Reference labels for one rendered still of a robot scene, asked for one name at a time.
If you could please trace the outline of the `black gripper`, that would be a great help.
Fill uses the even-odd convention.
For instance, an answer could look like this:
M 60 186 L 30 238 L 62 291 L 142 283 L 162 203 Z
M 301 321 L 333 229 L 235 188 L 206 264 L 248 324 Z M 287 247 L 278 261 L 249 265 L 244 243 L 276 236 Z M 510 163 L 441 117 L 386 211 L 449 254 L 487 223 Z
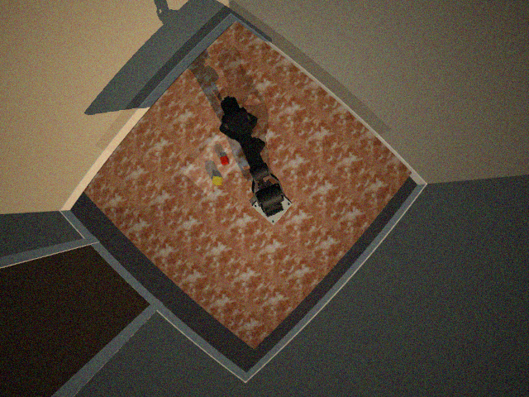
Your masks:
M 231 134 L 231 131 L 230 130 L 227 130 L 223 125 L 220 126 L 220 129 L 219 129 L 220 132 L 222 132 L 224 135 L 230 137 L 231 139 L 235 139 L 239 142 L 239 139 L 237 139 L 236 137 L 234 137 L 232 134 Z M 261 139 L 259 138 L 255 138 L 255 137 L 252 137 L 253 140 L 254 140 L 254 143 L 257 147 L 257 150 L 258 152 L 260 153 L 264 148 L 265 148 L 265 142 L 263 142 Z

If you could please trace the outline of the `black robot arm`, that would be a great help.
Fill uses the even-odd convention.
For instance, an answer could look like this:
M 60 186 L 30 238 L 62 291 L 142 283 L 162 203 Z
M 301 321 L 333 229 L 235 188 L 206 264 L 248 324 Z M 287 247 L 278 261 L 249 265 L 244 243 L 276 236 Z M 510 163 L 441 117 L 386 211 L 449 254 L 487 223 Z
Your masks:
M 250 173 L 253 178 L 252 192 L 255 200 L 267 217 L 273 216 L 284 210 L 284 190 L 278 178 L 270 173 L 266 162 L 264 163 L 254 140 L 251 136 L 257 125 L 257 117 L 248 113 L 245 108 L 240 108 L 236 98 L 225 97 L 221 101 L 221 107 L 225 115 L 222 115 L 222 125 L 231 131 L 231 134 L 239 139 L 241 149 L 249 163 Z M 256 181 L 269 176 L 277 183 L 256 192 Z M 257 196 L 256 196 L 257 195 Z

